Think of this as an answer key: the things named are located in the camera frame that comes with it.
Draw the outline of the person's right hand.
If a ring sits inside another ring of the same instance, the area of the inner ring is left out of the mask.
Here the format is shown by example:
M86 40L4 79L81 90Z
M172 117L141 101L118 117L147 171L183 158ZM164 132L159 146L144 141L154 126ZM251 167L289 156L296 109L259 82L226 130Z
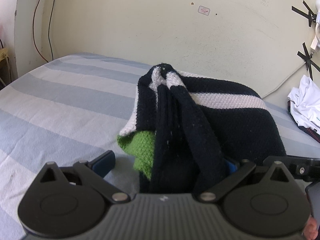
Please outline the person's right hand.
M317 221L310 217L304 230L303 235L305 239L307 240L315 240L318 236L318 227L317 227Z

